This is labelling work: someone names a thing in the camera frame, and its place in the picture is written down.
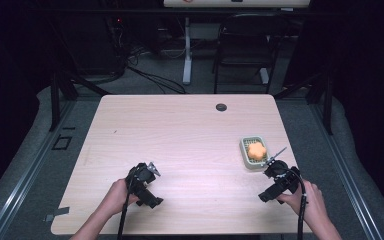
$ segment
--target human hand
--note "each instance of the human hand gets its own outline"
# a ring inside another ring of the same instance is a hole
[[[341,236],[327,215],[322,191],[314,183],[307,180],[303,180],[303,182],[307,194],[304,221],[319,239],[341,239]],[[299,185],[294,194],[281,194],[276,199],[286,202],[296,214],[299,214],[301,196],[302,190],[301,185]]]
[[[126,200],[127,194],[128,191],[126,181],[124,179],[119,179],[115,181],[111,185],[110,189],[108,190],[101,204],[99,204],[96,211],[100,212],[101,214],[104,214],[108,218],[110,218],[114,214],[121,212],[123,210],[123,205]],[[129,205],[138,200],[139,198],[136,195],[130,194]]]

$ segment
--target small basket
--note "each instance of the small basket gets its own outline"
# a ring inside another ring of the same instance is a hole
[[[267,150],[266,156],[263,159],[261,159],[261,161],[248,157],[248,146],[256,142],[260,142],[263,145],[263,147],[265,147]],[[253,136],[253,137],[242,138],[240,143],[240,148],[241,148],[242,158],[244,159],[245,166],[248,169],[262,168],[263,164],[267,162],[267,160],[270,158],[267,146],[261,137]]]

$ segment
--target black chair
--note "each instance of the black chair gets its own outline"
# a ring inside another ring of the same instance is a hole
[[[219,67],[270,69],[265,93],[269,92],[276,65],[279,44],[288,30],[288,21],[277,15],[235,14],[220,25],[217,51],[213,64],[214,93],[217,86],[235,84],[219,82]],[[242,85],[264,85],[242,83]]]

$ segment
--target human arm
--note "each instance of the human arm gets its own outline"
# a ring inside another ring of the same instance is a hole
[[[86,222],[73,235],[71,239],[96,239],[105,223],[123,209],[127,197],[127,187],[124,179],[115,181],[96,210],[89,216]],[[138,201],[133,194],[129,196],[129,204]]]
[[[304,221],[308,224],[313,233],[320,240],[341,239],[338,230],[327,215],[322,191],[320,191],[316,184],[313,184],[307,180],[303,180],[303,182],[308,202],[305,207]],[[296,214],[299,214],[301,196],[302,191],[300,185],[294,194],[281,194],[277,197],[277,200],[286,202],[289,206],[291,206]]]

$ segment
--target table surface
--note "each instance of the table surface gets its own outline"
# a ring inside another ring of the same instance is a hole
[[[225,111],[216,105],[223,103]],[[245,167],[242,138],[260,136],[269,154],[297,166],[270,95],[109,95],[102,98],[60,203],[54,234],[73,234],[105,196],[140,162],[161,177],[148,185],[161,205],[132,204],[124,234],[295,233],[298,217],[286,204],[262,202],[274,181]],[[120,214],[102,234],[117,234]],[[304,232],[311,230],[304,224]]]
[[[306,8],[310,0],[243,0],[232,2],[232,0],[164,0],[165,7],[277,7],[277,8]]]

